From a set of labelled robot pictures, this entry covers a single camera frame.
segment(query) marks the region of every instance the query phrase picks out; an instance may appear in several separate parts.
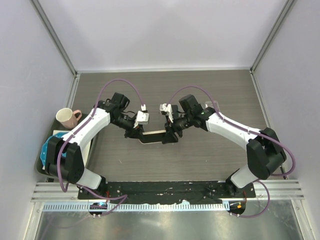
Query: black mounting plate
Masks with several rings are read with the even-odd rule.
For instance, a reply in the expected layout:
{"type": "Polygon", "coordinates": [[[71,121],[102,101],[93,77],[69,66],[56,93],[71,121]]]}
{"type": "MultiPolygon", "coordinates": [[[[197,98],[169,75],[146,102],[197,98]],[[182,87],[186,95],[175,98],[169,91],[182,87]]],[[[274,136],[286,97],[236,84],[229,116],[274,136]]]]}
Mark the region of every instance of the black mounting plate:
{"type": "MultiPolygon", "coordinates": [[[[179,204],[183,200],[190,204],[219,204],[220,199],[243,198],[241,192],[231,196],[227,184],[219,181],[114,181],[107,184],[110,198],[127,194],[124,204],[179,204]]],[[[247,198],[255,198],[253,183],[243,189],[247,198]]],[[[98,199],[84,189],[79,191],[78,199],[98,199]]]]}

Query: purple cable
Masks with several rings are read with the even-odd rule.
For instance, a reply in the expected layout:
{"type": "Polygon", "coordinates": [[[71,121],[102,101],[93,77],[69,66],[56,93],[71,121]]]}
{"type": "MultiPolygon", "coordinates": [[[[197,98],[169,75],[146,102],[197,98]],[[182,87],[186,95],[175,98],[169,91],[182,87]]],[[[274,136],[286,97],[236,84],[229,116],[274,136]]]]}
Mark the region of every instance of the purple cable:
{"type": "Polygon", "coordinates": [[[260,184],[264,187],[264,189],[266,190],[266,194],[267,194],[267,196],[268,196],[268,201],[267,201],[267,203],[266,203],[266,206],[265,206],[265,208],[264,208],[261,212],[255,214],[255,215],[249,215],[249,216],[248,216],[248,215],[240,215],[239,218],[252,219],[252,218],[255,218],[255,217],[259,217],[260,215],[264,214],[265,211],[267,211],[267,209],[268,209],[268,207],[269,207],[269,205],[270,205],[270,193],[269,193],[269,190],[268,190],[267,186],[266,186],[262,181],[256,180],[255,182],[260,183],[260,184]]]}
{"type": "MultiPolygon", "coordinates": [[[[93,109],[93,112],[91,114],[91,117],[93,117],[96,113],[96,110],[97,110],[97,107],[98,107],[98,103],[99,103],[99,100],[101,98],[101,95],[103,93],[103,91],[105,90],[105,88],[113,83],[113,82],[117,82],[117,81],[121,81],[121,82],[126,82],[127,84],[129,84],[134,90],[135,92],[137,93],[139,99],[140,99],[140,102],[141,102],[141,105],[144,105],[145,103],[143,102],[142,100],[142,97],[138,91],[138,89],[128,80],[126,79],[113,79],[109,82],[107,82],[103,88],[101,89],[101,91],[99,92],[99,95],[97,97],[97,100],[95,102],[95,105],[94,105],[94,109],[93,109]]],[[[87,125],[90,121],[91,121],[92,118],[89,118],[83,125],[81,125],[76,131],[74,131],[73,135],[71,135],[70,137],[68,137],[65,142],[62,144],[60,150],[59,150],[59,153],[58,153],[58,157],[57,157],[57,173],[58,173],[58,179],[59,179],[59,183],[60,183],[60,187],[62,189],[63,192],[67,192],[68,190],[68,186],[69,186],[69,183],[67,182],[67,184],[64,186],[64,183],[63,183],[63,179],[62,179],[62,174],[61,174],[61,156],[62,156],[62,153],[64,151],[64,149],[66,148],[68,142],[73,138],[74,135],[76,135],[78,132],[80,132],[81,129],[83,129],[85,127],[85,125],[87,125]]],[[[103,197],[103,196],[100,196],[98,194],[96,194],[95,192],[93,192],[90,188],[88,187],[85,187],[85,186],[81,186],[81,185],[78,185],[79,187],[83,187],[85,190],[87,190],[89,193],[91,193],[92,195],[94,195],[95,197],[97,198],[100,198],[100,199],[104,199],[104,200],[119,200],[119,199],[122,199],[116,206],[114,206],[111,210],[107,211],[107,212],[104,212],[101,214],[101,216],[105,216],[105,215],[108,215],[110,213],[112,213],[117,207],[119,207],[120,204],[122,204],[126,198],[128,197],[128,195],[122,195],[122,196],[118,196],[118,197],[103,197]]],[[[60,228],[60,229],[68,229],[68,228],[72,228],[74,227],[75,225],[81,223],[82,221],[86,220],[88,217],[84,217],[83,219],[77,221],[75,224],[71,225],[71,226],[57,226],[57,228],[60,228]]],[[[47,227],[45,228],[43,234],[42,234],[42,237],[41,239],[44,238],[44,236],[46,235],[47,231],[48,231],[48,227],[49,225],[52,225],[52,221],[53,221],[53,218],[49,221],[47,227]]]]}
{"type": "MultiPolygon", "coordinates": [[[[105,88],[106,88],[109,84],[111,84],[111,83],[113,83],[113,82],[117,82],[117,81],[126,82],[127,84],[129,84],[129,85],[135,90],[136,94],[138,95],[138,97],[139,97],[139,99],[140,99],[140,102],[141,102],[141,105],[144,105],[144,102],[143,102],[143,100],[142,100],[142,97],[141,97],[138,89],[137,89],[130,81],[128,81],[128,80],[126,80],[126,79],[120,79],[120,78],[119,78],[119,79],[113,79],[113,80],[107,82],[107,83],[103,86],[103,88],[101,89],[101,91],[100,91],[100,93],[99,93],[99,95],[98,95],[98,97],[97,97],[97,99],[96,99],[96,102],[95,102],[95,105],[94,105],[94,108],[93,108],[93,112],[92,112],[92,114],[91,114],[91,117],[93,117],[93,116],[95,115],[95,113],[96,113],[99,100],[100,100],[101,95],[102,95],[103,91],[105,90],[105,88]]],[[[91,119],[92,119],[92,118],[89,118],[87,121],[85,121],[85,123],[84,123],[83,125],[81,125],[76,131],[74,131],[73,135],[76,135],[78,132],[80,132],[81,129],[83,129],[83,128],[91,121],[91,119]]],[[[70,137],[68,137],[67,140],[65,140],[64,143],[62,144],[62,146],[61,146],[61,148],[60,148],[60,151],[59,151],[59,153],[58,153],[57,161],[56,161],[56,162],[57,162],[56,165],[57,165],[57,173],[58,173],[58,179],[59,179],[60,187],[61,187],[62,191],[65,192],[65,193],[66,193],[67,190],[68,190],[69,183],[67,183],[67,184],[64,186],[63,179],[62,179],[62,174],[61,174],[61,167],[60,167],[60,165],[61,165],[61,156],[62,156],[62,153],[63,153],[63,151],[65,150],[68,142],[73,138],[73,135],[71,135],[70,137]]]]}
{"type": "MultiPolygon", "coordinates": [[[[170,98],[170,100],[169,100],[169,102],[166,104],[166,106],[168,106],[168,104],[171,103],[172,99],[175,97],[175,95],[176,95],[177,93],[179,93],[181,90],[188,89],[188,88],[195,88],[195,89],[199,89],[199,90],[203,91],[203,92],[209,97],[210,101],[212,102],[213,108],[214,108],[216,114],[218,115],[218,117],[221,118],[221,119],[223,119],[224,122],[226,122],[227,124],[229,124],[229,125],[237,128],[237,129],[240,129],[240,130],[242,130],[242,131],[244,131],[244,132],[247,132],[247,131],[248,131],[246,128],[244,128],[244,127],[242,127],[242,126],[240,126],[240,125],[237,125],[236,123],[233,123],[233,122],[231,122],[231,121],[229,121],[229,120],[227,120],[227,119],[224,119],[224,118],[221,116],[220,111],[219,111],[219,109],[217,108],[217,106],[215,106],[215,101],[214,101],[214,99],[211,97],[211,95],[210,95],[205,89],[203,89],[203,88],[200,87],[200,86],[188,85],[188,86],[185,86],[185,87],[180,88],[178,91],[176,91],[176,92],[173,94],[173,96],[170,98]]],[[[290,151],[290,149],[288,149],[285,145],[283,145],[281,142],[273,139],[272,137],[266,136],[266,135],[264,135],[264,134],[262,134],[262,133],[260,133],[260,132],[255,132],[255,131],[249,130],[248,133],[257,135],[257,136],[262,137],[262,138],[265,138],[265,139],[268,139],[269,141],[277,144],[278,146],[280,146],[281,148],[283,148],[284,150],[286,150],[287,153],[290,155],[291,160],[292,160],[291,169],[290,169],[289,171],[285,172],[285,173],[275,173],[275,174],[271,174],[272,176],[283,177],[283,176],[286,176],[286,175],[288,175],[288,174],[291,174],[291,173],[295,170],[295,168],[296,168],[296,158],[295,158],[294,154],[290,151]]]]}
{"type": "MultiPolygon", "coordinates": [[[[105,197],[104,199],[107,199],[107,200],[117,200],[117,199],[120,199],[120,198],[122,198],[122,200],[121,200],[116,206],[114,206],[112,209],[110,209],[109,211],[106,211],[106,212],[102,213],[102,214],[100,215],[100,217],[106,216],[106,215],[112,213],[117,207],[119,207],[120,204],[122,204],[122,203],[126,200],[127,196],[128,196],[128,195],[125,194],[125,195],[123,195],[123,196],[110,197],[110,198],[108,198],[108,199],[105,197]]],[[[107,209],[106,206],[95,206],[95,208],[107,209]]],[[[44,231],[43,231],[43,233],[42,233],[42,235],[41,235],[40,240],[44,240],[44,239],[45,239],[45,236],[46,236],[46,234],[47,234],[47,231],[49,230],[49,226],[54,226],[54,227],[57,228],[57,229],[70,229],[70,228],[73,228],[74,226],[78,225],[79,223],[83,222],[84,220],[87,220],[87,219],[90,218],[90,217],[91,217],[91,215],[86,216],[86,217],[80,219],[79,221],[77,221],[76,223],[74,223],[74,224],[72,224],[72,225],[70,225],[70,226],[57,226],[57,225],[54,225],[54,224],[52,223],[53,220],[54,220],[54,216],[51,216],[48,224],[46,225],[46,227],[45,227],[45,229],[44,229],[44,231]]]]}

